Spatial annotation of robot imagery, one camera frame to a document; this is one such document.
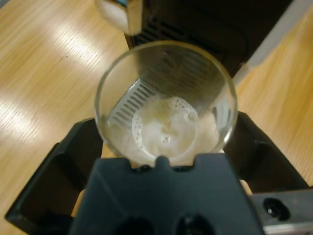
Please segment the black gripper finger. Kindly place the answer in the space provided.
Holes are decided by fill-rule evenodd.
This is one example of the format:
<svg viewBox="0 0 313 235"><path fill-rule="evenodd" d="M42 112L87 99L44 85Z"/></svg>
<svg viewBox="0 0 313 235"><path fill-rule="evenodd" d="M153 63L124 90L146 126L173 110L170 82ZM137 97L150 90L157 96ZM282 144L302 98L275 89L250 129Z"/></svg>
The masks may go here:
<svg viewBox="0 0 313 235"><path fill-rule="evenodd" d="M224 147L239 179L253 193L301 190L309 186L272 140L243 112Z"/></svg>
<svg viewBox="0 0 313 235"><path fill-rule="evenodd" d="M29 179L6 221L27 234L67 234L77 198L102 148L93 118L74 124Z"/></svg>

